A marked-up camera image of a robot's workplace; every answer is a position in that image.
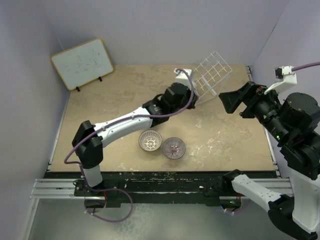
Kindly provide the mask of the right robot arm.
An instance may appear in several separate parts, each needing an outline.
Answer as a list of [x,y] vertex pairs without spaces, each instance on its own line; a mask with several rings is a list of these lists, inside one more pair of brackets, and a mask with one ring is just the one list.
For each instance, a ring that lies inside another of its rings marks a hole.
[[293,196],[277,193],[235,169],[222,178],[228,196],[242,194],[263,208],[273,225],[297,240],[315,240],[320,231],[320,121],[318,102],[306,93],[294,92],[280,103],[275,90],[252,81],[240,89],[219,95],[227,113],[240,104],[244,119],[257,119],[277,141],[291,170]]

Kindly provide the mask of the small whiteboard yellow frame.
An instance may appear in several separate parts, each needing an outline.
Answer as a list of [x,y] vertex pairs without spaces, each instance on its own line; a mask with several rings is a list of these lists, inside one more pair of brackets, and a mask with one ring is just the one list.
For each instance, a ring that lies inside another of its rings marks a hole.
[[95,38],[50,57],[50,60],[69,91],[76,90],[98,77],[114,71],[105,44]]

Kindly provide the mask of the aluminium frame rail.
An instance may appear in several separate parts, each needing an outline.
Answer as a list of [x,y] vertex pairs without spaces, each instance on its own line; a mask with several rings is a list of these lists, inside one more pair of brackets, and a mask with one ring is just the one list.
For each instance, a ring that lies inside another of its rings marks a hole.
[[84,196],[75,196],[75,179],[36,179],[31,192],[31,199],[84,199]]

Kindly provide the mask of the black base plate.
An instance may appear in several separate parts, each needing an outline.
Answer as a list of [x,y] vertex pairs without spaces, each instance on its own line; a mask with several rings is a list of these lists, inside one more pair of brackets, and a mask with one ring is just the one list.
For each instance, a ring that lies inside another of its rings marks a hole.
[[109,208],[134,204],[203,204],[218,206],[237,194],[224,183],[225,171],[110,171],[102,173],[102,185],[89,189],[79,172],[47,172],[45,179],[71,184],[71,195]]

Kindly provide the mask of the brown wheel pattern bowl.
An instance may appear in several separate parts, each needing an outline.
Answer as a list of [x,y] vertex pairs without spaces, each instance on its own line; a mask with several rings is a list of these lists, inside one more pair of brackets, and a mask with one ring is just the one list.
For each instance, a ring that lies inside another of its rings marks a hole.
[[154,152],[162,145],[162,136],[155,130],[146,130],[138,138],[139,146],[146,152]]

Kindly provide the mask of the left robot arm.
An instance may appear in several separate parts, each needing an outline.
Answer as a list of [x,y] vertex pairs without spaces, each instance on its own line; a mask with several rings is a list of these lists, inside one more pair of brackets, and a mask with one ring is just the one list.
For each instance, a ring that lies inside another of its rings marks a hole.
[[82,122],[71,144],[83,169],[85,190],[91,196],[98,196],[103,191],[100,170],[103,148],[131,133],[165,123],[178,111],[194,109],[198,99],[195,84],[186,86],[175,82],[163,94],[156,95],[124,116],[95,124],[89,120]]

